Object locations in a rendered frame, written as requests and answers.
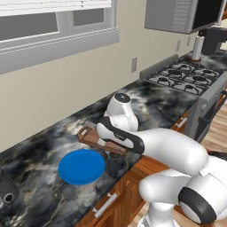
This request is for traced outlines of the brown wooden cutting board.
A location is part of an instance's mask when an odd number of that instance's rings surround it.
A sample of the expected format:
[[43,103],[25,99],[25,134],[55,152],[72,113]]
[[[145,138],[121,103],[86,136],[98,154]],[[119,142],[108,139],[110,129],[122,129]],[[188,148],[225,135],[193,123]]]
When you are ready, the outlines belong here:
[[77,136],[80,143],[120,155],[125,155],[127,153],[127,150],[124,147],[101,139],[95,128],[83,126],[77,133]]

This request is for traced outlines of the blue round plate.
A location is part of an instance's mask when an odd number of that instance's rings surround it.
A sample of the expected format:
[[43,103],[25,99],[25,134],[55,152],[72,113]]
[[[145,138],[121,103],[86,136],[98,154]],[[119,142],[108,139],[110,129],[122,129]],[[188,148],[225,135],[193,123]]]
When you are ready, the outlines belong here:
[[103,175],[105,167],[105,160],[98,152],[79,149],[62,158],[59,176],[68,184],[90,184]]

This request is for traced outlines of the wooden drawer front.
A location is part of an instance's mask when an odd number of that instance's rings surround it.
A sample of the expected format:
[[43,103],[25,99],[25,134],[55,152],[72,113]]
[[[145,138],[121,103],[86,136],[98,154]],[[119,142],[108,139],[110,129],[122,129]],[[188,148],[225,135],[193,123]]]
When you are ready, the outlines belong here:
[[127,227],[145,204],[138,192],[139,182],[146,176],[168,167],[160,162],[143,157],[110,190],[117,198],[100,217],[90,211],[75,227]]
[[176,126],[176,123],[179,123],[181,121],[181,118],[184,118],[186,117],[188,119],[188,114],[189,112],[186,111],[172,126],[171,126],[171,129],[174,130],[174,131],[178,131],[180,133],[184,133],[184,130],[185,130],[185,126],[186,126],[186,123],[179,129],[177,126]]

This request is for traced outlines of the grey stove with hob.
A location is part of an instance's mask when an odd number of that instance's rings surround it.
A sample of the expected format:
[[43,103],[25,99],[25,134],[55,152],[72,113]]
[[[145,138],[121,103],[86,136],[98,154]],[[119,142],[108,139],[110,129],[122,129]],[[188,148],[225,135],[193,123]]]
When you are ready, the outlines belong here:
[[189,108],[184,134],[201,142],[217,112],[227,100],[227,72],[205,67],[177,55],[140,73],[140,78],[197,98]]

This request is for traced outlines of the grey framed window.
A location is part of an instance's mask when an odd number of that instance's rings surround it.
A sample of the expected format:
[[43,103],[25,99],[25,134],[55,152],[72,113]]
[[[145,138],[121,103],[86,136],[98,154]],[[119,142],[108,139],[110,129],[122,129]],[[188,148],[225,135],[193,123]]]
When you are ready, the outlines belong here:
[[120,41],[117,0],[0,0],[0,74]]

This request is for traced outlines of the white paper towel roll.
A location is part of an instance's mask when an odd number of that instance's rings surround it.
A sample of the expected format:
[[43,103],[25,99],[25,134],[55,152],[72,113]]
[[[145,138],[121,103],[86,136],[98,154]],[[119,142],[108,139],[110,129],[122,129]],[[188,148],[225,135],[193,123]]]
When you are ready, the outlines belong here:
[[193,52],[191,56],[192,61],[200,61],[200,55],[203,47],[205,37],[204,36],[197,36],[195,39]]

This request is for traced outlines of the grey microwave oven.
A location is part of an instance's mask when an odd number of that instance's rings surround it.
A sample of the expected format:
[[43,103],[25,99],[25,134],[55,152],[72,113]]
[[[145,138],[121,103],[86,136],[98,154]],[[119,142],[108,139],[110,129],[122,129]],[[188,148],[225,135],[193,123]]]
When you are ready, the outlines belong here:
[[192,34],[218,24],[227,0],[146,0],[145,28]]

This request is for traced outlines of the black coffee machine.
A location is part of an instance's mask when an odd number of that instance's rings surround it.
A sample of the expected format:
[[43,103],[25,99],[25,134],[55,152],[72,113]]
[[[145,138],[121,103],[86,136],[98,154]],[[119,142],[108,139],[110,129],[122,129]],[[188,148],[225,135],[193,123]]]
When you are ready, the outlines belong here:
[[202,53],[206,55],[219,54],[222,43],[227,41],[227,28],[210,27],[199,31],[199,36],[204,37]]

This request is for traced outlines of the dark grey toaster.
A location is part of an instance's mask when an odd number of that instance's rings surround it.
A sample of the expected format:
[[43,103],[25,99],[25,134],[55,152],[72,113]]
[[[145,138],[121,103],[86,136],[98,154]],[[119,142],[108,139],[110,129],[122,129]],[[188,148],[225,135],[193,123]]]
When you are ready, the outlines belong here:
[[18,186],[0,168],[0,210],[11,205],[19,195]]

